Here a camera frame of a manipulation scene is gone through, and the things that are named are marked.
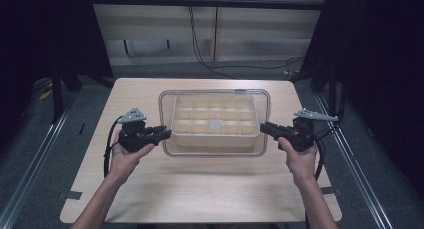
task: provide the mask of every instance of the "person's left hand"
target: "person's left hand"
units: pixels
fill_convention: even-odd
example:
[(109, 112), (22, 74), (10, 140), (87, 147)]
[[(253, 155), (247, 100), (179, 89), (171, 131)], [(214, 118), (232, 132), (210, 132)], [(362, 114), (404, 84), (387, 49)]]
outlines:
[(155, 147), (153, 144), (148, 144), (140, 148), (137, 152), (128, 152), (119, 141), (119, 131), (115, 135), (112, 147), (112, 161), (109, 170), (109, 177), (116, 179), (121, 185), (124, 184), (135, 167), (140, 163), (140, 159)]

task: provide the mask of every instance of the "plastic lid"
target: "plastic lid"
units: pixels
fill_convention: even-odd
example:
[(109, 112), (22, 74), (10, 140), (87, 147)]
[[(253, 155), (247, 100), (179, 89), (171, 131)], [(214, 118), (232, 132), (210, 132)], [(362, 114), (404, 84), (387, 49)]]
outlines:
[(169, 156), (260, 156), (266, 135), (259, 125), (269, 118), (265, 90), (171, 90), (159, 96), (161, 123), (172, 130), (163, 141)]

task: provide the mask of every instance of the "forearm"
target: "forearm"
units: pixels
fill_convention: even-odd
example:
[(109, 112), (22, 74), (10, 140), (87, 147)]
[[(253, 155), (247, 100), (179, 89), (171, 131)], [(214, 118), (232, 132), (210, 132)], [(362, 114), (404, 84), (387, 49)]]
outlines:
[(101, 228), (120, 187), (121, 183), (108, 175), (71, 228)]
[(299, 187), (299, 191), (311, 229), (337, 228), (327, 202), (319, 189), (318, 183), (314, 179), (303, 182)]

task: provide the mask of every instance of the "hand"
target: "hand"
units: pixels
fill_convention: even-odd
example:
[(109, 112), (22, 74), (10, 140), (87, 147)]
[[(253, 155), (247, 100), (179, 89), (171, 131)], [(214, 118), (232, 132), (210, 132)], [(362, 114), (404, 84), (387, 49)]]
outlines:
[(286, 164), (293, 174), (294, 184), (301, 187), (309, 180), (315, 180), (316, 146), (313, 145), (303, 152), (297, 152), (286, 138), (280, 137), (278, 142), (287, 153)]
[(119, 131), (115, 135), (112, 147), (112, 161), (108, 177), (112, 177), (121, 185), (124, 184), (135, 167), (140, 163), (140, 159), (155, 147), (153, 144), (148, 144), (137, 152), (128, 152), (117, 143), (119, 141)]

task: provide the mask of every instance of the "wooden table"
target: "wooden table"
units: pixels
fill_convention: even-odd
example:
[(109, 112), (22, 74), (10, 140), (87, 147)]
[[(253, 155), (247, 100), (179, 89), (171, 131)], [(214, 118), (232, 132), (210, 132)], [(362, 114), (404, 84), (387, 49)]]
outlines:
[[(129, 79), (116, 81), (72, 191), (61, 213), (72, 223), (103, 180), (103, 154), (113, 121), (139, 108), (147, 125), (160, 125), (159, 94), (166, 90), (264, 89), (271, 96), (270, 121), (292, 125), (301, 105), (290, 82), (210, 79)], [(238, 223), (303, 221), (304, 207), (286, 154), (268, 137), (264, 155), (250, 158), (173, 158), (157, 146), (144, 157), (118, 192), (106, 221), (113, 223)], [(325, 169), (321, 187), (330, 186)], [(335, 220), (341, 211), (334, 194), (325, 195)]]

